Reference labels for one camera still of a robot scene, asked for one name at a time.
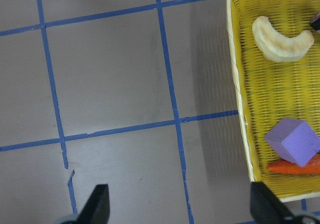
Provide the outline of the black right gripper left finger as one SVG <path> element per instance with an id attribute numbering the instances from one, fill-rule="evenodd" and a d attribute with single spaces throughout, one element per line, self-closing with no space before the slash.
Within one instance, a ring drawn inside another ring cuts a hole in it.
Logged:
<path id="1" fill-rule="evenodd" d="M 107 224 L 110 218 L 108 184 L 98 184 L 76 219 L 77 224 Z"/>

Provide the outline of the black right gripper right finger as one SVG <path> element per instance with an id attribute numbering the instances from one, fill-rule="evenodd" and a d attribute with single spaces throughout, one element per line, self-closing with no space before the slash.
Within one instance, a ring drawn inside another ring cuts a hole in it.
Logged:
<path id="1" fill-rule="evenodd" d="M 257 224 L 300 223 L 263 182 L 250 184 L 250 214 Z"/>

